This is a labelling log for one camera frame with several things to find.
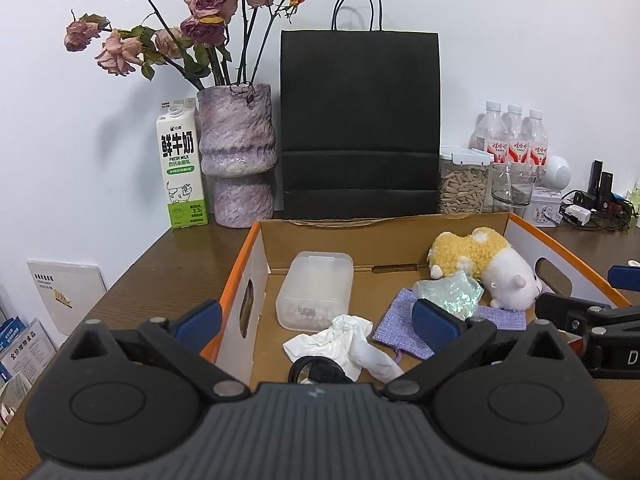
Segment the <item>white tissue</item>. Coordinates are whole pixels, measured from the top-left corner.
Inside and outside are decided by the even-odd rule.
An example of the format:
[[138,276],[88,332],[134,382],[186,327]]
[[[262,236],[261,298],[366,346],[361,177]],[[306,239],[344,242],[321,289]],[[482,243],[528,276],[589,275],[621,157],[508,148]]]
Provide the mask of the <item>white tissue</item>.
[[356,382],[363,370],[379,382],[388,384],[404,371],[384,351],[368,343],[373,323],[360,316],[341,314],[319,333],[299,334],[285,341],[283,350],[295,362],[305,356],[322,356],[339,365]]

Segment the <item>purple fabric pouch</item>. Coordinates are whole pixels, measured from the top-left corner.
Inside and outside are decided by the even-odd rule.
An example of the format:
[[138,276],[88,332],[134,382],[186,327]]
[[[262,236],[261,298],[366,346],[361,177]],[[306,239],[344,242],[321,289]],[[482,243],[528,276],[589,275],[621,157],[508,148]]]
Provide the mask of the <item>purple fabric pouch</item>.
[[[384,346],[396,351],[396,361],[400,360],[401,353],[410,354],[420,360],[427,360],[434,354],[412,328],[411,309],[416,300],[418,298],[412,290],[401,289],[372,335],[372,339],[378,344],[384,344]],[[498,330],[526,329],[526,313],[524,311],[507,311],[478,306],[475,314],[493,322]]]

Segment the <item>water bottle middle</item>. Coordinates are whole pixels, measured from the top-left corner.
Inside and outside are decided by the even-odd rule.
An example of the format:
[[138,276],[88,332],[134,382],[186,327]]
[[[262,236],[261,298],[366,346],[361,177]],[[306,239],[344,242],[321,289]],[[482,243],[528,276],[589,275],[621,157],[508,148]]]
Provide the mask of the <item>water bottle middle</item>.
[[517,105],[509,105],[506,114],[503,115],[506,126],[506,160],[514,164],[524,164],[528,155],[528,136],[524,131],[522,108]]

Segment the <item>water bottle left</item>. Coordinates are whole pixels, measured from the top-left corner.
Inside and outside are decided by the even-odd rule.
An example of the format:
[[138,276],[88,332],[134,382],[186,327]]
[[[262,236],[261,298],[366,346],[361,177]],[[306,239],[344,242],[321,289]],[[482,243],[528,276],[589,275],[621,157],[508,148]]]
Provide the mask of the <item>water bottle left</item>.
[[501,116],[500,103],[486,102],[485,114],[475,127],[470,147],[488,153],[493,162],[498,164],[506,162],[509,140],[506,136],[506,125]]

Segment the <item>purple ceramic vase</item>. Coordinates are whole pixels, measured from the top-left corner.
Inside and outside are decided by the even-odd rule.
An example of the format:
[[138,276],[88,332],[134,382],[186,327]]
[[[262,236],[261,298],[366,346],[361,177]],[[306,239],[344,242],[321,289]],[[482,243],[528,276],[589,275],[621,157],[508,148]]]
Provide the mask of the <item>purple ceramic vase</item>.
[[215,221],[249,228],[273,213],[277,139],[268,84],[213,86],[196,95],[201,167]]

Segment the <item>jar of seeds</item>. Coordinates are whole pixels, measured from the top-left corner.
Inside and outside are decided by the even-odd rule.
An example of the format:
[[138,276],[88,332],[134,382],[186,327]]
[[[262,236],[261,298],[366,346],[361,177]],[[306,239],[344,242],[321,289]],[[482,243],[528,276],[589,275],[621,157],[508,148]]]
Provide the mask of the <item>jar of seeds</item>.
[[441,214],[481,214],[491,162],[488,153],[476,148],[442,146],[438,211]]

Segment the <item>black paper bag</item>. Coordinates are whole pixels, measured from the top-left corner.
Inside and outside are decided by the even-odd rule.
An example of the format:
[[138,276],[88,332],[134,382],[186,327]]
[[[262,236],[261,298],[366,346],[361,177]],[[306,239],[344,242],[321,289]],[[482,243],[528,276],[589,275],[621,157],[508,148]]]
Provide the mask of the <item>black paper bag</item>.
[[283,215],[322,220],[434,214],[440,56],[434,32],[383,27],[281,35]]

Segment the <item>dark navy zip case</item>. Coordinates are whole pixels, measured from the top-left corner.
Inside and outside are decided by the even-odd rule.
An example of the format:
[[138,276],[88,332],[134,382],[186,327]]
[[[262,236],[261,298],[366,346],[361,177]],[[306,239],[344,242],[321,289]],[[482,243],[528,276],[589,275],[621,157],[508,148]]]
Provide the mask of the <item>dark navy zip case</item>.
[[297,359],[288,371],[290,384],[352,384],[337,362],[325,356],[303,356]]

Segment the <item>iridescent bundle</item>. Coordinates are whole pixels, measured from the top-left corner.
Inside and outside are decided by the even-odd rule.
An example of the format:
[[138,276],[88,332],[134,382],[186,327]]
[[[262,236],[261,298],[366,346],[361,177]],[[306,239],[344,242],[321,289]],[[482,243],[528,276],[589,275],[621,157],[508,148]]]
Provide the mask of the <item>iridescent bundle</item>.
[[472,276],[457,271],[438,280],[417,281],[412,292],[416,298],[431,301],[464,321],[475,313],[484,295],[484,288]]

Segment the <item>black stand device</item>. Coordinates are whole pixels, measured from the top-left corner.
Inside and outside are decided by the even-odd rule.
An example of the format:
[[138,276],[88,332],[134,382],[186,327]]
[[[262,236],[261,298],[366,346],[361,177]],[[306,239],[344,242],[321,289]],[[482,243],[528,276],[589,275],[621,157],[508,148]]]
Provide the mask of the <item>black stand device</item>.
[[573,203],[582,208],[613,217],[624,211],[624,203],[613,191],[613,174],[603,170],[603,162],[594,160],[591,164],[588,188],[573,195]]

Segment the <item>milk carton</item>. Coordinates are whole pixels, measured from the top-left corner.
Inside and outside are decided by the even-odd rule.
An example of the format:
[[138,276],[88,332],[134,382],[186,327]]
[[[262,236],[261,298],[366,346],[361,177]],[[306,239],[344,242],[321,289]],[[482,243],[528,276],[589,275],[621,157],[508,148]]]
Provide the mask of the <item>milk carton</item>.
[[160,169],[173,229],[208,223],[196,116],[194,98],[169,101],[160,106],[160,116],[155,123]]

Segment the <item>water bottle right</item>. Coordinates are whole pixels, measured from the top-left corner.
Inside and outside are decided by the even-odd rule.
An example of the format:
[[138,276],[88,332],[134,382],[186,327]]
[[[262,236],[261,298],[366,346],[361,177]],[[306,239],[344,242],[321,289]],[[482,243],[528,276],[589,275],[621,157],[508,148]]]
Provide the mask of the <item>water bottle right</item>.
[[549,139],[544,123],[544,114],[541,110],[529,110],[528,116],[523,122],[524,130],[528,135],[529,161],[536,172],[536,181],[541,183],[546,172],[548,162]]

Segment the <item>red cardboard box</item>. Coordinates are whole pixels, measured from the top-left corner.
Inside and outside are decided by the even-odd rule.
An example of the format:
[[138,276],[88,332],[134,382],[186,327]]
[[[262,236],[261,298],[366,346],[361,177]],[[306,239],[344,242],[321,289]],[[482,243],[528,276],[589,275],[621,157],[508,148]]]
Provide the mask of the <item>red cardboard box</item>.
[[440,232],[466,235],[477,226],[503,234],[531,266],[541,259],[554,264],[570,280],[574,296],[628,307],[628,299],[588,263],[515,214],[265,220],[244,240],[219,299],[220,329],[201,355],[245,385],[280,382],[288,365],[282,344],[294,334],[279,325],[274,302],[299,252],[349,255],[355,271],[349,312],[378,322],[401,289],[427,277],[427,249]]

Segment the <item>white yellow plush toy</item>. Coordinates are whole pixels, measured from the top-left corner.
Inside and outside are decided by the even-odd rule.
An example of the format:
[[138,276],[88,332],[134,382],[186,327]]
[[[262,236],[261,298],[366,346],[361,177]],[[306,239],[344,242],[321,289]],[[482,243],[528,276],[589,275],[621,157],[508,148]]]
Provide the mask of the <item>white yellow plush toy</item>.
[[526,311],[544,289],[529,263],[497,231],[481,226],[469,235],[442,232],[427,253],[432,280],[462,271],[482,284],[490,305]]

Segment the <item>translucent plastic box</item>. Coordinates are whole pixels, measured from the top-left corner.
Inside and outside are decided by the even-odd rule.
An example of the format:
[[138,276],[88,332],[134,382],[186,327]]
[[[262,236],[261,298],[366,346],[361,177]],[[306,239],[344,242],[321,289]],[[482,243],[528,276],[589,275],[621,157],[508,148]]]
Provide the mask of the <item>translucent plastic box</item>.
[[296,332],[320,332],[349,310],[354,262],[344,252],[299,252],[276,299],[279,324]]

